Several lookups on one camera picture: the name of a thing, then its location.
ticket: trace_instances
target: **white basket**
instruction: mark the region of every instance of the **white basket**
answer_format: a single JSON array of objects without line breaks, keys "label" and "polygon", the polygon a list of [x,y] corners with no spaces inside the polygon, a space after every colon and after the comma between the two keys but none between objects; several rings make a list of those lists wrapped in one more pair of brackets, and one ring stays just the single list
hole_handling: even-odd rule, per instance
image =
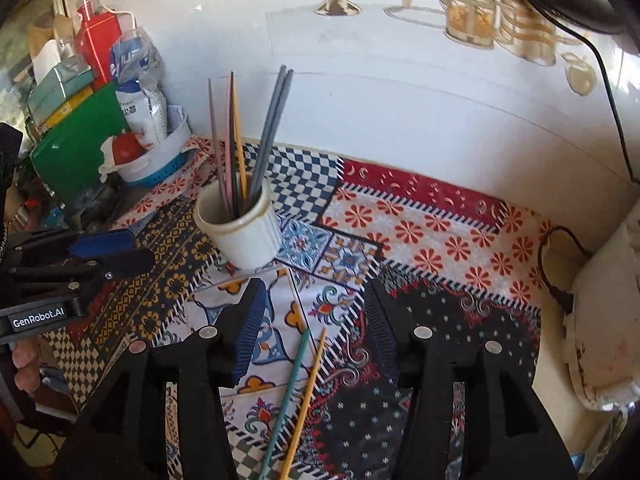
[{"label": "white basket", "polygon": [[184,145],[191,138],[187,114],[184,113],[181,106],[168,105],[166,115],[167,129],[169,130],[166,139],[157,148],[149,150],[118,170],[125,182],[136,182],[161,170],[180,154]]}]

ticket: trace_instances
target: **human hand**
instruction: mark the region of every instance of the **human hand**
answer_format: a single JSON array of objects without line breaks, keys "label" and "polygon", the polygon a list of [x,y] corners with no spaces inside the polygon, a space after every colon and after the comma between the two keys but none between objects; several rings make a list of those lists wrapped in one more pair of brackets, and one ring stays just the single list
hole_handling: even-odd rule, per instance
[{"label": "human hand", "polygon": [[40,386],[40,346],[38,338],[21,339],[12,352],[14,365],[18,368],[15,374],[15,385],[19,390],[32,394]]}]

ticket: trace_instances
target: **blue basket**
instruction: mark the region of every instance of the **blue basket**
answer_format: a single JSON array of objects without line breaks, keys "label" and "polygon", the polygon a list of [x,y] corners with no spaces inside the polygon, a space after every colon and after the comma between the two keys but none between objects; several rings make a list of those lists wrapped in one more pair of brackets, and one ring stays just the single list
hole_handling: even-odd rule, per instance
[{"label": "blue basket", "polygon": [[169,163],[155,173],[136,180],[135,182],[127,182],[126,184],[127,186],[155,187],[183,167],[187,163],[187,158],[189,158],[189,152],[178,153]]}]

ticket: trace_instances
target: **plastic bag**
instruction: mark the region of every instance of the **plastic bag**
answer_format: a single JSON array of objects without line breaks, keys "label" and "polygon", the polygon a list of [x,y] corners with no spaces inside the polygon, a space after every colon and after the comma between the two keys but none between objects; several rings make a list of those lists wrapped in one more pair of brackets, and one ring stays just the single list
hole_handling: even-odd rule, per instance
[{"label": "plastic bag", "polygon": [[166,139],[166,99],[158,89],[160,55],[141,28],[125,32],[111,47],[116,97],[131,131],[146,150]]}]

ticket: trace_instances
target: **yellow chopstick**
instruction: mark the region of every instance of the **yellow chopstick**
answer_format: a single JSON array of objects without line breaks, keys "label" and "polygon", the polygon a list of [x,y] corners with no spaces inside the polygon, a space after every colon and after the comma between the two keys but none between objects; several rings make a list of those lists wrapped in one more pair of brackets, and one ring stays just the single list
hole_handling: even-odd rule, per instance
[{"label": "yellow chopstick", "polygon": [[244,201],[246,200],[247,187],[246,187],[246,168],[244,167],[244,151],[242,150],[242,131],[240,126],[240,107],[238,104],[238,90],[237,84],[234,85],[234,124],[236,134],[236,153],[238,154],[238,170],[240,172],[240,209],[244,207]]},{"label": "yellow chopstick", "polygon": [[322,335],[320,336],[320,344],[318,345],[318,352],[316,353],[316,360],[314,362],[314,367],[311,369],[311,374],[309,375],[309,380],[306,384],[305,398],[302,400],[302,405],[300,406],[300,415],[298,416],[296,429],[294,430],[293,436],[291,437],[291,442],[289,443],[289,450],[287,451],[287,456],[284,459],[284,464],[282,464],[282,472],[280,473],[280,480],[287,480],[289,478],[289,471],[291,469],[291,464],[293,463],[293,457],[296,455],[296,450],[298,449],[298,442],[300,441],[302,428],[305,425],[306,412],[309,409],[309,404],[311,403],[311,395],[314,392],[316,377],[318,376],[318,370],[320,369],[320,361],[322,360],[322,352],[324,351],[325,338],[326,338],[326,329],[323,328]]}]

